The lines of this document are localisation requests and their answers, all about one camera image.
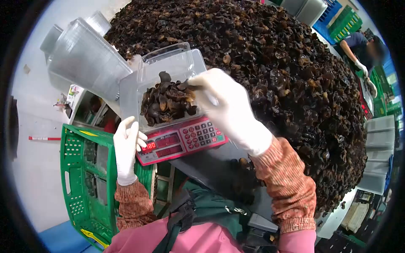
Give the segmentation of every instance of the scale keypad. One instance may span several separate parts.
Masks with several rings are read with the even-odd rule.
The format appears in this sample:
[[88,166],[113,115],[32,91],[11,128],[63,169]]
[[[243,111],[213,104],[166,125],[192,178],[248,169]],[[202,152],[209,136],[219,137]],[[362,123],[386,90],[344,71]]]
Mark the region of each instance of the scale keypad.
[[188,151],[211,145],[225,140],[225,136],[209,120],[180,129],[180,134],[186,140]]

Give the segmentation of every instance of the red digital display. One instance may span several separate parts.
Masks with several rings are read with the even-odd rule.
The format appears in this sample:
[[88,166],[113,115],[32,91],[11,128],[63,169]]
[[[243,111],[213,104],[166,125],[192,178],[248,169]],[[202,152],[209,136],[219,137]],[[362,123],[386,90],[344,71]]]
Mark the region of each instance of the red digital display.
[[156,143],[154,141],[147,142],[146,143],[146,148],[142,147],[142,154],[148,154],[152,152],[153,150],[157,149],[158,147],[156,146]]
[[170,147],[168,149],[163,149],[163,150],[159,150],[156,151],[156,155],[158,155],[158,157],[164,157],[164,156],[168,156],[168,155],[172,155],[175,153],[179,153],[182,152],[183,149],[181,148],[180,145],[174,146],[174,147]]
[[156,144],[159,148],[164,148],[179,142],[179,136],[176,133],[168,134],[156,139]]

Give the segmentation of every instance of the white glove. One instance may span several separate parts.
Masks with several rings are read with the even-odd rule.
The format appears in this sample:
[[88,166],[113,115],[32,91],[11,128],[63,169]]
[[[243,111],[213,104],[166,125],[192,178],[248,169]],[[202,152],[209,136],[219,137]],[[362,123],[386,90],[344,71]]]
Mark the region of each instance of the white glove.
[[[188,83],[203,86],[203,90],[195,91],[198,106],[238,147],[252,156],[261,155],[270,147],[273,135],[254,118],[242,85],[218,68],[205,71]],[[211,102],[212,97],[218,100],[218,105]]]
[[356,62],[354,63],[359,69],[363,71],[363,74],[365,77],[369,77],[369,71],[367,70],[366,66],[360,63],[360,61],[357,59]]
[[117,162],[117,182],[119,185],[130,185],[138,178],[134,173],[136,151],[146,147],[148,137],[139,131],[139,123],[134,116],[121,121],[114,134],[115,159]]
[[370,78],[366,78],[367,86],[369,87],[370,94],[373,98],[377,97],[377,88],[375,87],[374,83],[370,80]]

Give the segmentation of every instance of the blue plastic crate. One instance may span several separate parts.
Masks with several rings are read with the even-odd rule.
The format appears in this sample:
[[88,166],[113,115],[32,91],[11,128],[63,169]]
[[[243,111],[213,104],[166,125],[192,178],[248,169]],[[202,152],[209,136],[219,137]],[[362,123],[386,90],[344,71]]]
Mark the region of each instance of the blue plastic crate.
[[312,26],[315,31],[319,32],[322,37],[325,38],[329,44],[334,45],[336,44],[336,41],[334,41],[330,36],[329,36],[329,30],[326,28],[326,25],[324,23],[319,22],[319,20]]
[[326,0],[326,3],[328,4],[328,7],[318,19],[318,21],[325,24],[325,26],[329,24],[340,8],[342,8],[342,5],[337,0]]

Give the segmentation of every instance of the dried black fungus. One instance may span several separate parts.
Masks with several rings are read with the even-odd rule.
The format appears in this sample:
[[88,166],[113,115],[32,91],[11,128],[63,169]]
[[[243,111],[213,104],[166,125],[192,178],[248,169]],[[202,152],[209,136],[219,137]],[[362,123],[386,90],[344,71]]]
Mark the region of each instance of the dried black fungus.
[[187,82],[174,83],[165,71],[160,72],[159,77],[160,83],[147,89],[142,98],[141,115],[145,116],[148,126],[184,118],[185,111],[188,115],[195,115],[195,95]]
[[[125,59],[184,41],[200,49],[208,69],[242,84],[256,119],[304,161],[316,183],[316,212],[336,208],[360,182],[366,133],[354,75],[284,9],[253,1],[132,1],[111,25],[105,38]],[[193,113],[182,84],[165,86],[144,94],[141,114],[150,125]],[[168,98],[158,118],[147,115],[152,104],[165,107],[155,90]]]

